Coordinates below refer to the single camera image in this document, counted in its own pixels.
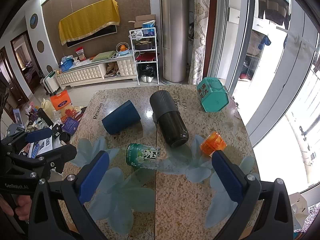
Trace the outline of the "person's left hand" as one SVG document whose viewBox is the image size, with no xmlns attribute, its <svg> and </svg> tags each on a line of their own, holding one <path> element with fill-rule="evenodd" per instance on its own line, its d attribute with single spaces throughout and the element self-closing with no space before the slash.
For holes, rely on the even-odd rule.
<svg viewBox="0 0 320 240">
<path fill-rule="evenodd" d="M 0 198 L 0 204 L 2 211 L 8 215 L 13 216 L 14 214 L 18 215 L 19 220 L 27 221 L 29 220 L 30 211 L 31 211 L 31 197 L 20 195 L 17 197 L 17 207 L 13 211 L 9 204 L 4 200 L 3 197 Z"/>
</svg>

